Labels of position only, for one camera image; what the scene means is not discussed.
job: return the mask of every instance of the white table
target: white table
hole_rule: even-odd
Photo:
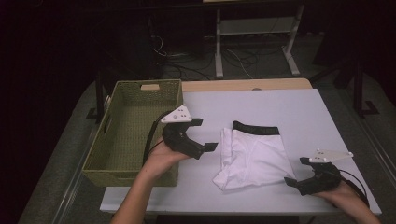
[[[234,120],[258,126],[277,126],[298,180],[307,179],[314,174],[310,166],[300,164],[300,157],[312,156],[317,148],[347,151],[315,89],[198,91],[184,92],[183,96],[192,116],[204,120],[202,126],[191,127],[187,131],[189,138],[201,144],[218,142],[220,130],[224,127],[231,128]],[[344,159],[333,164],[362,181],[372,211],[380,214],[381,210],[355,162]],[[182,161],[177,187],[154,188],[148,202],[148,213],[318,215],[340,212],[320,198],[301,196],[297,189],[288,187],[284,182],[223,192],[212,182],[219,170],[218,148],[214,152],[205,153],[200,160]],[[353,178],[346,178],[356,183]],[[110,213],[117,211],[128,189],[106,188],[100,209]]]

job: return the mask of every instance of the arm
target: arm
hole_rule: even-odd
[[[341,181],[336,189],[316,193],[314,196],[326,199],[343,210],[359,224],[380,223],[375,214],[359,198],[353,188],[344,181]]]
[[[156,146],[134,180],[111,223],[141,224],[155,181],[173,164],[187,158],[188,156],[182,153],[172,151],[164,142]]]

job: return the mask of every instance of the human hand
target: human hand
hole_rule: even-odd
[[[163,138],[159,138],[157,146],[151,150],[146,163],[143,165],[140,174],[151,179],[159,178],[178,161],[186,160],[189,156],[173,151],[165,144]]]
[[[332,203],[357,223],[380,223],[355,190],[344,181],[335,189],[313,195]]]

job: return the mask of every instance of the woven basket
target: woven basket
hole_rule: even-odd
[[[182,104],[180,80],[117,82],[82,173],[99,187],[131,186],[143,165],[152,122],[164,111]],[[163,127],[159,123],[151,146],[161,136]],[[176,186],[177,174],[178,164],[155,186]]]

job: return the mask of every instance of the folded cloth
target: folded cloth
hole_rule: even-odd
[[[221,171],[213,182],[222,190],[263,186],[294,178],[277,127],[233,122],[221,131]]]

